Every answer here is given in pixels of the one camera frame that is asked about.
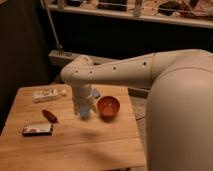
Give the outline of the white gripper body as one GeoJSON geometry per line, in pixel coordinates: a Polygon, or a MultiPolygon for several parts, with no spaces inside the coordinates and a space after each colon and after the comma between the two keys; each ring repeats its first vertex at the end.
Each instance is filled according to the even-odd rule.
{"type": "Polygon", "coordinates": [[[80,113],[82,107],[91,109],[94,105],[94,89],[90,84],[72,86],[72,100],[74,104],[74,111],[76,114],[80,113]]]}

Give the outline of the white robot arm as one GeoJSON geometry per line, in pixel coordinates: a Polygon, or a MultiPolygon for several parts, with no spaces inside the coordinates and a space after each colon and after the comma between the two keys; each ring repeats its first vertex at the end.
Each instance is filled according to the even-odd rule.
{"type": "Polygon", "coordinates": [[[213,52],[185,49],[95,65],[81,55],[61,71],[80,105],[93,84],[148,88],[149,171],[213,171],[213,52]]]}

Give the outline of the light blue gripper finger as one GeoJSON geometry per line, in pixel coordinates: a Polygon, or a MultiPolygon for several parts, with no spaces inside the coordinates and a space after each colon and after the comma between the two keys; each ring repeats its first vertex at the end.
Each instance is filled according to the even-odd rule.
{"type": "Polygon", "coordinates": [[[92,89],[92,95],[95,99],[98,99],[101,96],[100,92],[96,88],[92,89]]]}
{"type": "Polygon", "coordinates": [[[81,106],[79,113],[82,119],[87,119],[90,116],[90,108],[88,106],[81,106]]]}

